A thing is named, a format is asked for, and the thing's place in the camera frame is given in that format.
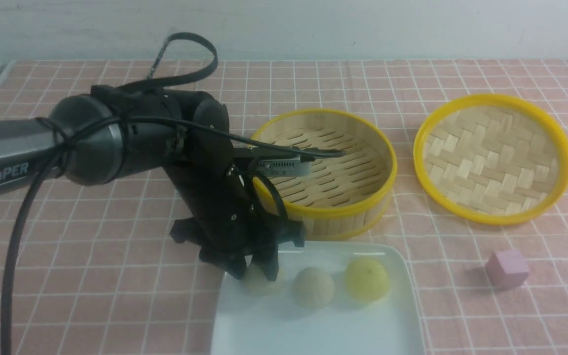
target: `pink block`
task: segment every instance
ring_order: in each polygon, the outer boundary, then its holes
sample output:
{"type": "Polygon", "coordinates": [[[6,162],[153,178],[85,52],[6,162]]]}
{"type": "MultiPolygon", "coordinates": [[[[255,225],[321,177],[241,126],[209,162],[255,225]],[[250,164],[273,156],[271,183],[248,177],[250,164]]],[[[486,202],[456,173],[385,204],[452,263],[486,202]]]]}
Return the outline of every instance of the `pink block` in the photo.
{"type": "Polygon", "coordinates": [[[518,249],[493,252],[485,270],[497,288],[519,287],[530,275],[530,266],[518,249]]]}

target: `table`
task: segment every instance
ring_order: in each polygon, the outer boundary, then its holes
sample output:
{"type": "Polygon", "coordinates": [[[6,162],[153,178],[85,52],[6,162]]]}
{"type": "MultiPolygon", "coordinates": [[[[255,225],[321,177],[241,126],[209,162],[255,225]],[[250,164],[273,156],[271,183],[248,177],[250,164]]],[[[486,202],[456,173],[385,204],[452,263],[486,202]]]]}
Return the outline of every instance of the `table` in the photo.
{"type": "MultiPolygon", "coordinates": [[[[144,77],[149,61],[18,61],[0,86],[0,119],[49,114],[94,83],[144,77]]],[[[158,75],[201,61],[166,61],[158,75]]],[[[568,133],[568,61],[223,61],[206,90],[230,112],[232,133],[250,136],[296,108],[347,110],[376,124],[398,161],[394,203],[354,241],[384,243],[408,262],[428,354],[568,355],[568,191],[535,220],[478,225],[450,214],[419,185],[412,143],[426,116],[467,94],[517,95],[568,133]],[[526,285],[493,291],[483,265],[518,248],[526,285]]],[[[0,281],[22,192],[0,196],[0,281]]],[[[81,188],[43,184],[18,261],[15,348],[21,355],[209,353],[222,273],[192,245],[167,237],[189,211],[155,170],[81,188]]]]}

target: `bamboo steamer basket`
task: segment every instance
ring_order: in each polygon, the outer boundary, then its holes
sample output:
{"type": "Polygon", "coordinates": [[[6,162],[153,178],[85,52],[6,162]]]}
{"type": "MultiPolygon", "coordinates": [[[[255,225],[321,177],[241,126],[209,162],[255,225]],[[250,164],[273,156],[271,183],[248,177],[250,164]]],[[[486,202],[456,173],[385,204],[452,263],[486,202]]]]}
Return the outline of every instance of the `bamboo steamer basket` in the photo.
{"type": "Polygon", "coordinates": [[[485,224],[542,214],[568,186],[568,139],[540,108],[507,95],[469,95],[438,108],[413,147],[424,190],[485,224]]]}
{"type": "MultiPolygon", "coordinates": [[[[252,139],[347,152],[311,163],[308,176],[271,179],[289,218],[305,225],[307,240],[358,236],[381,219],[391,202],[396,153],[387,137],[360,117],[325,108],[293,111],[272,119],[252,139]]],[[[266,211],[277,214],[264,184],[253,182],[266,211]]]]}

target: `white square plate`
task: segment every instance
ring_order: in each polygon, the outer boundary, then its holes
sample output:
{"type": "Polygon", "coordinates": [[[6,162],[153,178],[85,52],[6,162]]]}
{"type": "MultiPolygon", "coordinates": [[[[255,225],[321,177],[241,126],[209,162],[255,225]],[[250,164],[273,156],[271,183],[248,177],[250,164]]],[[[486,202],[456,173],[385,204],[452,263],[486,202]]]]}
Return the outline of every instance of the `white square plate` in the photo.
{"type": "Polygon", "coordinates": [[[306,242],[280,246],[286,283],[277,294],[257,298],[229,274],[216,309],[212,355],[423,355],[424,342],[408,270],[402,256],[385,245],[306,242]],[[387,268],[390,291],[370,305],[357,305],[345,292],[343,273],[357,256],[371,256],[387,268]],[[332,303],[315,312],[292,297],[300,270],[320,267],[336,285],[332,303]]]}

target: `white wall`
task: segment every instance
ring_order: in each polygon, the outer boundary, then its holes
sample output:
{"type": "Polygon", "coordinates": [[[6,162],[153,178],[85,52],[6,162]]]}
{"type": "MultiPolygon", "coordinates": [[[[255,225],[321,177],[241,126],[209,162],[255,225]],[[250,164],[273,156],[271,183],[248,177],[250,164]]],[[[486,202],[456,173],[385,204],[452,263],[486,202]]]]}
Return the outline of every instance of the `white wall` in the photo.
{"type": "Polygon", "coordinates": [[[223,59],[568,58],[568,0],[0,0],[0,59],[152,59],[171,27],[223,59]]]}

